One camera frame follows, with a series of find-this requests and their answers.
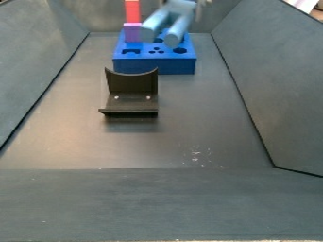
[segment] hole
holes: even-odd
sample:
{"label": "hole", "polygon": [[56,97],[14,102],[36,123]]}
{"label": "hole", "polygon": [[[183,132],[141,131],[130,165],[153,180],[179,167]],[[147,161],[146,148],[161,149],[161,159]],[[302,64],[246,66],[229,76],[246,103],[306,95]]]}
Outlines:
{"label": "hole", "polygon": [[177,54],[185,54],[185,53],[187,53],[187,49],[186,48],[177,48],[177,49],[174,49],[174,52]]}
{"label": "hole", "polygon": [[123,54],[134,52],[135,54],[141,54],[141,49],[125,49]]}
{"label": "hole", "polygon": [[161,38],[157,38],[155,40],[154,40],[154,43],[163,43],[165,41],[163,41],[163,39],[161,39]]}

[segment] blue block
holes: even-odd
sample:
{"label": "blue block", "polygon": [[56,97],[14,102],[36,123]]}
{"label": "blue block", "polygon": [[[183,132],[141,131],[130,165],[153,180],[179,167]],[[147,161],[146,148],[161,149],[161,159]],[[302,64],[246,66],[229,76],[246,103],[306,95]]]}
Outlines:
{"label": "blue block", "polygon": [[189,33],[177,49],[165,44],[166,28],[154,43],[127,43],[122,30],[114,53],[114,69],[119,73],[139,74],[158,67],[158,74],[194,74],[197,52]]}

